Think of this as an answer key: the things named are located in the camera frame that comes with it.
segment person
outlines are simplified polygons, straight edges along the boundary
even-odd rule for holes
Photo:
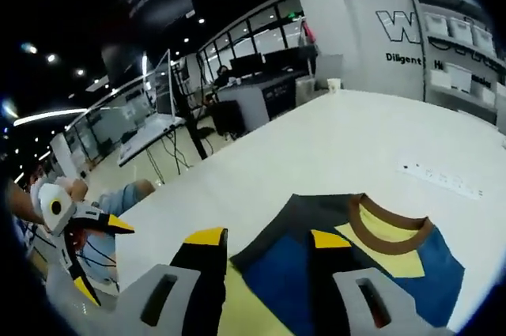
[[[45,176],[43,169],[37,166],[28,175],[28,185],[32,187],[39,179]],[[88,186],[81,179],[69,179],[65,176],[58,177],[54,184],[63,187],[74,202],[87,202],[85,196]],[[16,184],[11,185],[11,202],[13,214],[20,219],[43,225],[42,214],[38,213],[34,206],[35,198],[25,193]],[[87,202],[89,205],[99,208],[105,213],[121,216],[135,204],[146,198],[155,191],[150,181],[141,179],[127,184],[118,191],[101,195],[96,201]],[[115,268],[115,238],[93,230],[82,229],[74,232],[74,247],[84,257],[81,265],[86,274],[99,283],[117,281]]]
[[[218,77],[213,84],[215,89],[225,87],[228,84],[229,78],[233,76],[232,71],[225,65],[221,65],[216,73],[218,74]]]

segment computer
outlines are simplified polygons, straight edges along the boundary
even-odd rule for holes
[[[246,55],[230,61],[232,71],[237,77],[263,71],[263,60],[261,54]]]
[[[270,73],[275,73],[288,67],[301,70],[301,68],[304,68],[304,64],[307,65],[307,62],[301,58],[300,48],[298,47],[275,51],[265,54],[264,57],[266,59],[265,70]]]

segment white table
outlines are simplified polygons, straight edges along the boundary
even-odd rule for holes
[[[340,91],[322,96],[241,138],[122,215],[121,290],[169,263],[192,232],[228,228],[241,251],[292,193],[366,192],[407,217],[430,216],[466,268],[448,326],[459,330],[496,281],[506,252],[506,150],[490,126],[396,96]],[[483,190],[473,200],[398,171],[408,158]]]
[[[158,175],[158,178],[160,178],[160,181],[164,183],[164,177],[153,155],[149,151],[149,147],[174,131],[181,124],[184,124],[184,119],[180,117],[161,113],[151,115],[145,120],[145,124],[137,130],[135,136],[121,145],[119,149],[118,166],[122,168],[138,154],[146,151],[149,162],[151,162],[155,173]]]

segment black ceiling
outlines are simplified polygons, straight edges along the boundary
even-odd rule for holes
[[[93,79],[105,75],[97,29],[117,0],[6,0],[8,63],[2,99],[10,98],[19,116],[39,111],[88,107],[100,99],[105,89],[86,92]],[[230,22],[266,0],[194,0],[196,15],[174,24],[160,39],[172,50],[185,55]],[[203,17],[204,25],[197,23]],[[183,38],[190,38],[184,43]],[[23,42],[33,43],[35,55],[21,51]],[[59,62],[49,65],[46,57],[56,54]],[[75,70],[86,71],[77,77]],[[46,148],[51,130],[61,129],[70,120],[45,120],[10,130],[9,150]],[[38,145],[33,144],[40,138]]]

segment person's arm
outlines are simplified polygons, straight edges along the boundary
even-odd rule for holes
[[[82,202],[85,200],[86,193],[88,192],[88,185],[86,185],[84,180],[76,179],[72,182],[72,187],[70,188],[70,197],[75,202]]]
[[[44,225],[44,220],[33,209],[30,194],[24,192],[15,182],[7,183],[7,206],[9,211],[21,220]]]

